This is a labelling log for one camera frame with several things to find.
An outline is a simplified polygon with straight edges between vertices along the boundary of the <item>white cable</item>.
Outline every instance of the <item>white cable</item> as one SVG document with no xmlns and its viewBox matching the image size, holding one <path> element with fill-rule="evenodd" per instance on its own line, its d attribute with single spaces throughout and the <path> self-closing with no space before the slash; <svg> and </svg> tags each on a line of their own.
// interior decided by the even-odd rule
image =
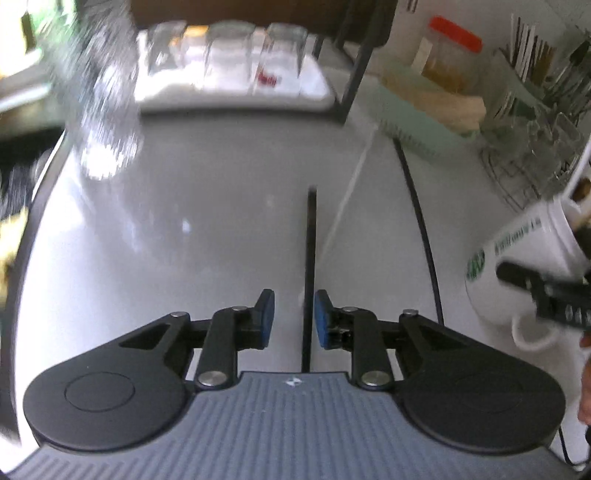
<svg viewBox="0 0 591 480">
<path fill-rule="evenodd" d="M 318 255 L 318 261 L 316 262 L 316 269 L 319 269 L 322 266 L 322 263 L 324 263 L 324 260 L 326 259 L 326 255 L 328 255 L 328 253 L 329 253 L 330 247 L 332 246 L 332 243 L 335 239 L 336 232 L 339 230 L 341 220 L 343 219 L 343 215 L 345 214 L 345 209 L 347 208 L 347 205 L 349 204 L 349 201 L 350 201 L 351 197 L 353 196 L 353 192 L 355 191 L 355 187 L 357 186 L 359 177 L 361 176 L 361 171 L 363 170 L 363 165 L 365 165 L 365 160 L 367 159 L 369 151 L 371 150 L 371 148 L 374 144 L 375 134 L 378 130 L 379 130 L 379 125 L 375 124 L 373 130 L 369 134 L 368 142 L 365 145 L 365 148 L 363 149 L 363 151 L 361 152 L 361 155 L 359 156 L 359 161 L 357 162 L 355 170 L 353 171 L 353 175 L 351 176 L 351 179 L 349 180 L 349 185 L 347 186 L 347 190 L 345 191 L 345 195 L 343 195 L 343 198 L 339 203 L 339 207 L 336 211 L 335 219 L 333 220 L 332 225 L 330 226 L 329 233 L 328 233 L 328 235 L 326 235 L 326 240 L 324 240 L 324 244 L 322 245 L 322 248 L 320 249 L 320 255 Z M 299 305 L 304 304 L 304 289 L 303 288 L 301 290 L 300 295 L 298 296 L 298 303 L 299 303 Z"/>
</svg>

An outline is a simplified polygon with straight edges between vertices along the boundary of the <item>ribbed gray surface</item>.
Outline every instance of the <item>ribbed gray surface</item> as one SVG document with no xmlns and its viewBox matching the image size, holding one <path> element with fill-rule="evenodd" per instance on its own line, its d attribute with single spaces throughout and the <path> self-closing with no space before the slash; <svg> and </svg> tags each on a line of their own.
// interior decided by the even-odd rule
<svg viewBox="0 0 591 480">
<path fill-rule="evenodd" d="M 387 394 L 344 374 L 246 373 L 199 394 L 175 428 L 136 449 L 75 455 L 43 446 L 14 480 L 567 480 L 546 449 L 480 457 L 410 425 Z"/>
</svg>

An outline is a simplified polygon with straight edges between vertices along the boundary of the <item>plastic jar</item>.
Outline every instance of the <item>plastic jar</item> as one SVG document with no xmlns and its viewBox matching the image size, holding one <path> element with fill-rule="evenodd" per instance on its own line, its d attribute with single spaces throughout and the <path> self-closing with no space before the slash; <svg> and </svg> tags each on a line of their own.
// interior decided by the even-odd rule
<svg viewBox="0 0 591 480">
<path fill-rule="evenodd" d="M 464 92 L 472 83 L 476 56 L 482 50 L 482 39 L 454 22 L 437 16 L 429 23 L 427 40 L 433 46 L 423 68 L 423 76 L 448 92 Z"/>
</svg>

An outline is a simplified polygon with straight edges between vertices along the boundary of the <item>white tray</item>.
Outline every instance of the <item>white tray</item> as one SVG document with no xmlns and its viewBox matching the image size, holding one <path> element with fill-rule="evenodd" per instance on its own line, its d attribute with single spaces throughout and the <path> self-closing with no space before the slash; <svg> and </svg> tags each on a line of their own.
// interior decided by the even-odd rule
<svg viewBox="0 0 591 480">
<path fill-rule="evenodd" d="M 203 63 L 191 67 L 163 70 L 148 75 L 145 33 L 138 34 L 140 50 L 139 75 L 135 98 L 144 112 L 187 108 L 257 108 L 292 109 L 321 112 L 335 103 L 335 94 L 329 86 L 318 62 L 306 54 L 298 85 L 290 88 L 261 87 L 254 82 L 259 55 L 253 52 L 252 81 L 248 85 L 203 84 Z"/>
</svg>

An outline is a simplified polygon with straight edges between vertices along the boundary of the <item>mug handle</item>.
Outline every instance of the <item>mug handle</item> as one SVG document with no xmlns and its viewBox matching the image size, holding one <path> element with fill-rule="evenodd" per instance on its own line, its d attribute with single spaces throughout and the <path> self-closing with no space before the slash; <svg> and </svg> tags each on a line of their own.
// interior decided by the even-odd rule
<svg viewBox="0 0 591 480">
<path fill-rule="evenodd" d="M 560 336 L 560 329 L 554 325 L 550 325 L 550 331 L 541 339 L 536 340 L 535 342 L 526 341 L 519 328 L 523 318 L 522 315 L 514 315 L 511 319 L 511 335 L 519 350 L 522 350 L 523 352 L 540 352 L 556 343 Z"/>
</svg>

